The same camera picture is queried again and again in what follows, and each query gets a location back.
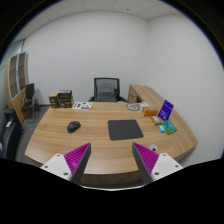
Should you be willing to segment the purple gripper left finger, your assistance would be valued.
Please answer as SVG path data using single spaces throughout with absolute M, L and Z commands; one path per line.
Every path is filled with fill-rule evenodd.
M 79 185 L 90 155 L 91 144 L 87 143 L 65 155 L 55 154 L 41 168 Z

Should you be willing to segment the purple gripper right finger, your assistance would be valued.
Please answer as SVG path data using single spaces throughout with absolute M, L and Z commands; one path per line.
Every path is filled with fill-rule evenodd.
M 182 169 L 182 166 L 167 153 L 158 154 L 136 142 L 132 144 L 132 153 L 144 185 Z

